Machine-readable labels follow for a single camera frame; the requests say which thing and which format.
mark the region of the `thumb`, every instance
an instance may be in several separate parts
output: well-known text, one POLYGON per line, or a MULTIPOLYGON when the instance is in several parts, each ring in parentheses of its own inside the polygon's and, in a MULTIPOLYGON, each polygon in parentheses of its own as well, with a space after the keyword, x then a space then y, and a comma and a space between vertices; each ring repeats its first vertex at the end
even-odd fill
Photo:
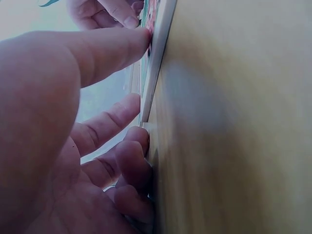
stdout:
POLYGON ((0 193, 32 197, 70 134, 80 88, 135 62, 148 43, 144 29, 33 32, 0 43, 0 193))

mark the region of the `hand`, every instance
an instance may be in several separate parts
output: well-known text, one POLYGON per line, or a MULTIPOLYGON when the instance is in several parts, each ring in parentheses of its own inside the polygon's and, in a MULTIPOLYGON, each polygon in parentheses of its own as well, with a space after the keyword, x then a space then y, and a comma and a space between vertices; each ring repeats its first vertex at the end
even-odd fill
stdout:
POLYGON ((74 124, 80 88, 138 60, 149 37, 145 29, 98 29, 0 43, 0 233, 151 231, 145 130, 131 128, 117 146, 80 165, 139 113, 139 96, 74 124))
POLYGON ((144 0, 67 0, 69 15, 82 29, 136 28, 144 0))

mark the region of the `wooden board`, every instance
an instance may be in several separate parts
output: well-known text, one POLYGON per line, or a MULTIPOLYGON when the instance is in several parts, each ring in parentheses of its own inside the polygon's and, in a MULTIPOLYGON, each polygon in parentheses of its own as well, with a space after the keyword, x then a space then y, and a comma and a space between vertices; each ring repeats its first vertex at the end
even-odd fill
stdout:
POLYGON ((179 0, 149 117, 158 233, 312 232, 312 4, 179 0))

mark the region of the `finger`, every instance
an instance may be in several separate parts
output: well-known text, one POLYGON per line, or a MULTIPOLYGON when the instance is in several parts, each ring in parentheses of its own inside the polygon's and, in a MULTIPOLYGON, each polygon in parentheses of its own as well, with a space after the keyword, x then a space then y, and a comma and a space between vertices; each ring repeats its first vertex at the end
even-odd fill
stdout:
POLYGON ((116 136, 140 112, 140 96, 129 94, 108 111, 93 117, 84 123, 75 123, 71 132, 80 156, 97 150, 116 136))
POLYGON ((131 185, 117 188, 114 192, 114 203, 120 213, 139 222, 152 224, 153 206, 147 197, 140 196, 131 185))
POLYGON ((74 21, 80 30, 92 30, 101 28, 93 18, 83 18, 74 21))
POLYGON ((116 162, 123 179, 136 189, 143 189, 152 177, 152 167, 144 158, 138 142, 122 141, 116 147, 116 162))
POLYGON ((104 7, 97 1, 94 3, 88 0, 68 0, 68 14, 80 30, 91 30, 100 28, 92 18, 97 12, 103 11, 104 7))
POLYGON ((100 28, 123 27, 121 23, 114 20, 114 18, 106 11, 100 11, 92 16, 92 19, 97 22, 100 28))
POLYGON ((138 18, 125 0, 98 0, 106 11, 126 28, 136 28, 138 18))
POLYGON ((78 35, 81 37, 76 40, 70 35, 64 43, 78 63, 82 87, 103 80, 139 60, 150 40, 149 31, 143 28, 105 28, 79 32, 78 35))
MULTIPOLYGON (((148 133, 145 129, 139 127, 131 128, 126 134, 124 140, 130 141, 132 145, 129 146, 129 154, 137 153, 138 142, 141 150, 147 152, 148 150, 148 133)), ((98 187, 104 188, 112 184, 119 176, 120 169, 116 162, 116 148, 110 149, 107 153, 96 157, 90 162, 82 164, 81 169, 88 175, 93 184, 98 187)))
POLYGON ((135 14, 139 16, 141 11, 143 10, 144 7, 144 1, 135 1, 132 5, 131 8, 134 10, 135 14))

